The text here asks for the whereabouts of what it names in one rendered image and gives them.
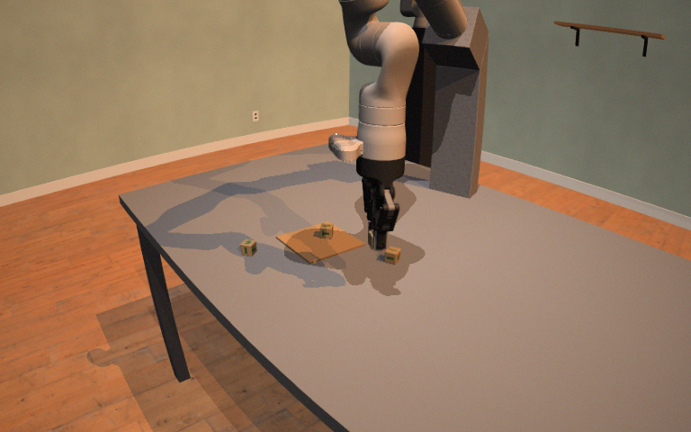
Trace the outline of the orange flat mat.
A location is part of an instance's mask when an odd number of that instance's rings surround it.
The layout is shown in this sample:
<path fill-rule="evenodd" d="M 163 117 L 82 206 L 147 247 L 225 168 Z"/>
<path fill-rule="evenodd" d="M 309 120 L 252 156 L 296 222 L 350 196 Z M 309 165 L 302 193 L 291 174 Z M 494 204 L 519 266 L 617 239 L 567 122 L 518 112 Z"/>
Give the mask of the orange flat mat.
<path fill-rule="evenodd" d="M 320 238 L 321 224 L 295 230 L 276 238 L 309 264 L 365 246 L 361 240 L 335 225 L 333 225 L 332 238 Z"/>

